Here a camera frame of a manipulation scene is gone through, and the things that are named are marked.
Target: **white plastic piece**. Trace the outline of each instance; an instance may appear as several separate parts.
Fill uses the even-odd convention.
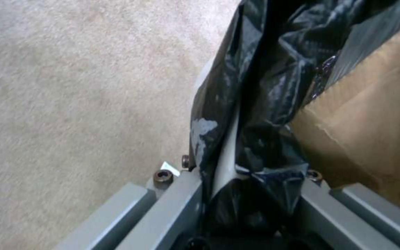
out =
[[[237,139],[237,128],[239,124],[240,101],[237,102],[232,115],[232,123],[224,139],[222,151],[217,163],[216,173],[214,175],[214,184],[212,189],[212,198],[224,187],[230,180],[239,178],[245,179],[247,176],[235,172],[235,141]]]
[[[162,165],[161,165],[161,168],[160,169],[165,169],[165,170],[169,170],[169,171],[171,171],[171,173],[173,173],[173,175],[175,175],[176,177],[179,177],[180,176],[180,171],[178,171],[176,168],[174,168],[173,166],[171,166],[169,163],[167,163],[167,162],[164,162]]]

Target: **black hole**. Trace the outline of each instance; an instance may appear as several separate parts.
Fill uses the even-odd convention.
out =
[[[157,176],[158,177],[167,177],[169,174],[168,174],[168,172],[166,172],[166,171],[161,171],[161,172],[158,172],[157,173]]]

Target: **cardboard box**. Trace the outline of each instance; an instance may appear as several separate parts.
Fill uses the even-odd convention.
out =
[[[400,206],[400,32],[290,126],[330,186],[360,182]]]

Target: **plastic wrap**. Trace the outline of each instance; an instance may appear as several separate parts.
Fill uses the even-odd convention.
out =
[[[341,52],[330,57],[330,63],[318,68],[306,103],[348,74],[399,30],[400,0],[376,16],[354,25]]]

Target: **bolt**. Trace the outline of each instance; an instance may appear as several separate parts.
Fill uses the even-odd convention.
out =
[[[154,173],[154,186],[158,189],[167,189],[173,183],[174,176],[171,171],[160,169]]]
[[[184,169],[189,168],[189,155],[183,155],[181,157],[181,167]]]

